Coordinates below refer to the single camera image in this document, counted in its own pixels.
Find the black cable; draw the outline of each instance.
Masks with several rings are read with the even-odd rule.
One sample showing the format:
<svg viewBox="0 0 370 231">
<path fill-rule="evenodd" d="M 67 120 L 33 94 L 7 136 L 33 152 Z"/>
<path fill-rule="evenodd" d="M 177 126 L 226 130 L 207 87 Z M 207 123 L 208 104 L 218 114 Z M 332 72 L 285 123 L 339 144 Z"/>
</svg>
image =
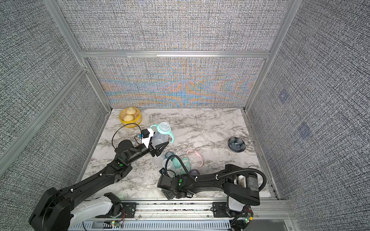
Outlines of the black cable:
<svg viewBox="0 0 370 231">
<path fill-rule="evenodd" d="M 127 125 L 129 125 L 129 124 L 135 124 L 135 123 L 128 123 L 128 124 L 125 124 L 125 125 L 123 125 L 122 127 L 118 128 L 118 130 L 114 133 L 114 135 L 113 135 L 113 137 L 112 137 L 112 146 L 113 146 L 113 147 L 114 147 L 114 145 L 113 145 L 113 138 L 114 138 L 114 136 L 116 135 L 116 133 L 117 133 L 121 128 L 123 128 L 124 126 L 127 126 Z M 137 124 L 135 124 L 135 125 L 139 127 L 139 129 L 140 129 L 140 134 L 142 134 L 140 126 L 139 126 L 139 125 L 137 125 Z"/>
<path fill-rule="evenodd" d="M 175 176 L 174 176 L 174 177 L 176 177 L 176 172 L 172 171 L 171 169 L 168 169 L 167 171 L 171 171 L 171 172 L 173 172 L 173 173 L 175 174 Z"/>
<path fill-rule="evenodd" d="M 84 222 L 82 222 L 82 226 L 84 227 L 84 230 L 87 231 L 87 229 L 85 228 Z"/>
<path fill-rule="evenodd" d="M 240 231 L 244 231 L 246 228 L 247 228 L 247 226 L 249 225 L 249 223 L 250 222 L 248 222 L 248 223 L 246 223 L 241 229 L 240 229 Z"/>
<path fill-rule="evenodd" d="M 236 222 L 236 220 L 237 220 L 238 218 L 239 218 L 239 216 L 235 217 L 235 218 L 231 221 L 230 226 L 232 226 L 232 224 L 234 224 L 234 222 Z"/>
<path fill-rule="evenodd" d="M 136 143 L 138 143 L 138 145 L 140 145 L 140 144 L 139 144 L 139 142 L 138 142 L 138 141 L 137 141 L 137 139 L 136 139 L 136 136 L 134 136 L 134 138 L 135 138 Z"/>
<path fill-rule="evenodd" d="M 167 165 L 168 165 L 168 162 L 169 160 L 171 159 L 171 157 L 176 157 L 179 161 L 180 161 L 180 164 L 181 166 L 183 167 L 183 169 L 185 170 L 186 174 L 190 176 L 191 179 L 195 179 L 193 177 L 192 174 L 189 173 L 188 169 L 185 167 L 184 163 L 182 162 L 182 160 L 180 159 L 180 157 L 178 157 L 177 155 L 170 155 L 168 158 L 167 158 L 167 161 L 166 161 L 166 165 L 164 166 L 164 170 L 167 171 Z"/>
<path fill-rule="evenodd" d="M 177 155 L 170 155 L 168 158 L 167 158 L 167 161 L 166 161 L 166 165 L 165 165 L 165 170 L 167 171 L 167 164 L 168 164 L 168 161 L 170 160 L 171 157 L 176 157 L 179 161 L 180 161 L 180 164 L 181 166 L 184 168 L 186 174 L 193 180 L 195 180 L 195 177 L 189 173 L 189 171 L 186 169 L 184 163 L 182 162 L 182 160 L 180 159 L 180 157 L 178 157 Z M 263 178 L 263 182 L 261 184 L 261 186 L 258 187 L 258 191 L 261 191 L 265 185 L 266 185 L 266 182 L 267 182 L 267 179 L 266 179 L 266 176 L 263 172 L 261 172 L 260 170 L 258 169 L 250 169 L 250 168 L 247 168 L 247 169 L 237 169 L 237 170 L 234 170 L 234 171 L 231 171 L 231 172 L 228 172 L 228 173 L 224 173 L 224 174 L 221 174 L 219 176 L 214 176 L 214 177 L 209 177 L 209 178 L 203 178 L 203 179 L 200 179 L 199 175 L 197 180 L 196 181 L 212 181 L 212 180 L 219 180 L 225 176 L 229 176 L 229 175 L 233 175 L 235 173 L 240 173 L 240 172 L 243 172 L 243 171 L 252 171 L 252 172 L 255 172 L 255 173 L 258 173 L 262 176 Z"/>
</svg>

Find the metal beam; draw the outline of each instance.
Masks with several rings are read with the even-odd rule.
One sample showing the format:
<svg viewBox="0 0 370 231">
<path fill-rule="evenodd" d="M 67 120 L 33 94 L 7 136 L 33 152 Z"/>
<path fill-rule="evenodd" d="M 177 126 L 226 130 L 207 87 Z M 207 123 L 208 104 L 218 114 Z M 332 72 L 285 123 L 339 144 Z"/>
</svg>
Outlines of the metal beam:
<svg viewBox="0 0 370 231">
<path fill-rule="evenodd" d="M 62 32 L 62 35 L 67 41 L 77 61 L 80 63 L 81 66 L 84 66 L 85 65 L 84 61 L 80 55 L 80 46 L 78 45 L 77 40 L 73 36 L 71 29 L 69 28 L 67 22 L 65 21 L 58 4 L 55 2 L 55 0 L 44 0 L 44 3 L 48 8 L 51 16 L 53 17 L 55 23 L 59 27 L 60 32 Z"/>
<path fill-rule="evenodd" d="M 231 230 L 229 220 L 209 219 L 203 220 L 146 220 L 146 219 L 131 219 L 125 218 L 120 227 L 112 228 L 104 220 L 84 221 L 71 227 L 69 231 L 102 231 L 102 230 L 122 230 L 122 231 L 164 231 L 164 230 L 191 230 L 191 231 L 228 231 Z"/>
<path fill-rule="evenodd" d="M 196 57 L 196 58 L 268 58 L 269 51 L 81 51 L 82 57 Z"/>
<path fill-rule="evenodd" d="M 81 56 L 81 54 L 80 54 L 81 48 L 80 48 L 76 38 L 74 37 L 71 29 L 69 28 L 66 20 L 64 19 L 64 16 L 63 16 L 62 12 L 60 11 L 60 8 L 59 8 L 58 4 L 55 2 L 55 0 L 44 0 L 44 3 L 47 6 L 47 8 L 49 9 L 49 12 L 50 12 L 51 16 L 53 17 L 55 23 L 59 27 L 62 35 L 66 39 L 69 47 L 71 48 L 71 50 L 72 50 L 74 56 L 76 57 L 77 61 L 79 62 L 79 64 L 81 66 L 86 66 L 86 68 L 88 69 L 87 78 L 88 78 L 91 86 L 93 87 L 96 95 L 99 97 L 99 99 L 100 99 L 101 103 L 103 104 L 104 108 L 107 110 L 107 112 L 110 112 L 111 109 L 112 109 L 112 106 L 110 105 L 109 100 L 108 100 L 107 96 L 105 95 L 105 93 L 104 93 L 98 79 L 96 78 L 93 70 L 91 69 L 90 65 Z"/>
<path fill-rule="evenodd" d="M 80 172 L 80 175 L 79 175 L 79 176 L 78 176 L 78 178 L 77 178 L 76 183 L 80 182 L 80 181 L 81 181 L 81 179 L 82 179 L 82 177 L 83 177 L 83 176 L 84 176 L 84 174 L 85 174 L 85 171 L 86 171 L 87 165 L 89 164 L 90 159 L 91 159 L 91 157 L 92 157 L 92 155 L 93 155 L 93 153 L 94 153 L 94 151 L 95 151 L 96 145 L 97 145 L 97 144 L 98 144 L 98 142 L 99 142 L 100 136 L 101 136 L 101 134 L 102 134 L 102 133 L 103 133 L 103 131 L 104 131 L 104 128 L 105 128 L 105 125 L 106 125 L 106 123 L 107 123 L 107 121 L 108 121 L 108 119 L 109 119 L 109 116 L 110 116 L 110 113 L 106 114 L 105 119 L 104 119 L 104 123 L 101 125 L 100 131 L 99 131 L 98 135 L 97 135 L 97 136 L 96 136 L 96 138 L 95 138 L 95 142 L 94 142 L 94 144 L 92 145 L 92 148 L 91 148 L 91 150 L 90 150 L 89 156 L 87 157 L 87 159 L 86 159 L 86 161 L 85 161 L 85 163 L 84 163 L 84 167 L 82 167 L 82 170 L 81 170 L 81 172 Z"/>
<path fill-rule="evenodd" d="M 296 219 L 285 219 L 284 222 L 287 231 L 300 231 L 298 221 Z"/>
<path fill-rule="evenodd" d="M 262 150 L 262 147 L 261 147 L 261 145 L 259 143 L 259 140 L 258 140 L 256 131 L 254 130 L 254 127 L 253 127 L 252 123 L 250 122 L 250 119 L 249 119 L 248 114 L 247 113 L 243 113 L 243 118 L 244 118 L 244 121 L 245 121 L 245 123 L 247 125 L 248 133 L 252 137 L 253 147 L 254 147 L 254 150 L 256 152 L 256 155 L 257 155 L 257 158 L 258 158 L 258 162 L 261 165 L 262 171 L 265 173 L 266 178 L 267 178 L 267 181 L 270 184 L 272 184 L 272 187 L 274 189 L 276 198 L 277 199 L 281 199 L 280 194 L 279 194 L 279 191 L 278 191 L 278 189 L 276 187 L 276 183 L 275 183 L 274 177 L 272 175 L 271 169 L 269 167 L 269 164 L 267 163 L 267 159 L 265 157 L 265 154 L 263 153 L 263 150 Z"/>
<path fill-rule="evenodd" d="M 27 146 L 28 142 L 33 138 L 33 136 L 36 135 L 45 121 L 55 111 L 59 103 L 64 100 L 65 96 L 70 92 L 70 90 L 78 82 L 86 70 L 87 69 L 85 67 L 80 67 L 76 73 L 63 85 L 58 93 L 49 101 L 49 103 L 41 110 L 41 112 L 32 120 L 23 133 L 0 156 L 0 177 Z"/>
<path fill-rule="evenodd" d="M 98 95 L 99 99 L 100 99 L 100 102 L 103 104 L 105 110 L 108 112 L 108 113 L 111 113 L 112 111 L 112 106 L 109 102 L 109 99 L 108 97 L 106 96 L 103 88 L 101 87 L 99 81 L 98 81 L 98 78 L 96 77 L 95 73 L 93 72 L 93 70 L 91 69 L 91 66 L 90 64 L 88 63 L 88 61 L 84 58 L 84 61 L 85 61 L 85 66 L 87 68 L 87 72 L 86 72 L 86 75 L 87 75 L 87 78 L 91 84 L 91 86 L 93 87 L 93 89 L 95 90 L 95 93 Z"/>
<path fill-rule="evenodd" d="M 226 202 L 226 199 L 212 201 L 196 198 L 194 200 L 168 201 L 161 198 L 154 201 L 136 201 L 135 218 L 131 220 L 229 220 L 230 218 L 228 217 L 213 217 L 213 212 L 210 210 L 213 202 Z M 261 200 L 259 206 L 252 206 L 251 208 L 254 212 L 254 219 L 296 219 L 287 200 Z"/>
<path fill-rule="evenodd" d="M 292 23 L 292 20 L 294 18 L 294 16 L 296 15 L 297 13 L 297 10 L 298 10 L 298 7 L 300 6 L 302 0 L 292 0 L 290 2 L 290 5 L 284 15 L 284 19 L 280 25 L 280 28 L 278 30 L 278 32 L 276 33 L 276 36 L 275 36 L 275 40 L 271 46 L 271 55 L 270 57 L 267 59 L 267 61 L 263 64 L 262 66 L 262 69 L 249 93 L 249 96 L 248 96 L 248 99 L 247 99 L 247 102 L 245 103 L 245 111 L 247 112 L 252 103 L 253 103 L 253 100 L 256 98 L 256 95 L 259 91 L 259 89 L 261 88 L 261 85 L 266 77 L 266 74 L 268 73 L 269 69 L 270 69 L 270 66 L 280 48 L 280 45 L 281 43 L 283 42 L 284 40 L 284 37 L 288 31 L 288 28 L 290 26 L 290 24 Z"/>
</svg>

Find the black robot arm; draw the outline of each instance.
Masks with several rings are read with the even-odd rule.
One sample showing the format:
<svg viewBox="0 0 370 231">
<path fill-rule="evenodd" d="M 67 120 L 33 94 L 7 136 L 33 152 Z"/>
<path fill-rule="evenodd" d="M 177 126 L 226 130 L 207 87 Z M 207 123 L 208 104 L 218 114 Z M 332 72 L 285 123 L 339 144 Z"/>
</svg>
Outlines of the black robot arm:
<svg viewBox="0 0 370 231">
<path fill-rule="evenodd" d="M 181 159 L 178 158 L 184 170 L 186 169 Z M 216 173 L 193 176 L 187 170 L 186 174 L 170 177 L 165 168 L 161 169 L 161 177 L 157 187 L 162 189 L 163 194 L 168 200 L 173 198 L 192 197 L 195 193 L 203 191 L 224 191 L 226 195 L 232 197 L 245 205 L 260 205 L 259 191 L 266 185 L 266 176 L 257 169 L 243 169 L 233 164 L 226 164 L 225 169 Z M 258 187 L 257 174 L 263 178 L 263 183 Z M 242 184 L 236 183 L 239 176 L 243 176 Z"/>
<path fill-rule="evenodd" d="M 130 140 L 123 140 L 115 149 L 116 155 L 112 162 L 91 177 L 74 185 L 57 190 L 48 189 L 36 205 L 28 222 L 36 231 L 66 231 L 73 217 L 71 211 L 85 199 L 108 185 L 123 179 L 132 170 L 131 163 L 150 153 L 159 156 L 168 142 L 157 145 L 155 148 L 149 143 L 133 146 Z M 120 200 L 114 194 L 107 194 L 114 205 L 112 215 L 120 212 Z"/>
</svg>

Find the red wire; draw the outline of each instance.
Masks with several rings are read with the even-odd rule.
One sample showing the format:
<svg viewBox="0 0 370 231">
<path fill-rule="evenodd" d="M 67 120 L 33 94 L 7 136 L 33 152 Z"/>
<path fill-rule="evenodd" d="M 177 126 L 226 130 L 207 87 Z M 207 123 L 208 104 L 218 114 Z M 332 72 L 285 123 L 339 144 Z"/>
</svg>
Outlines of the red wire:
<svg viewBox="0 0 370 231">
<path fill-rule="evenodd" d="M 122 220 L 123 222 L 125 222 L 125 216 L 126 216 L 125 210 L 122 210 L 122 212 L 123 212 L 123 218 L 119 222 L 121 222 Z"/>
</svg>

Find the pink bottle handle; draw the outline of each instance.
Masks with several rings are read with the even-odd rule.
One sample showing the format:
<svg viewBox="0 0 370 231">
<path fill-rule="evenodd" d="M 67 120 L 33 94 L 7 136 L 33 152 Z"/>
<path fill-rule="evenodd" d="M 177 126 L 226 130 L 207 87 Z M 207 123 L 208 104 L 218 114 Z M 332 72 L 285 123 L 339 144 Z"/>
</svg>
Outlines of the pink bottle handle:
<svg viewBox="0 0 370 231">
<path fill-rule="evenodd" d="M 189 150 L 187 150 L 186 151 L 186 154 L 188 155 L 191 151 L 194 151 L 195 154 L 201 158 L 202 164 L 200 166 L 198 166 L 198 167 L 202 167 L 203 166 L 203 156 L 197 150 L 195 150 L 195 149 L 189 149 Z"/>
</svg>

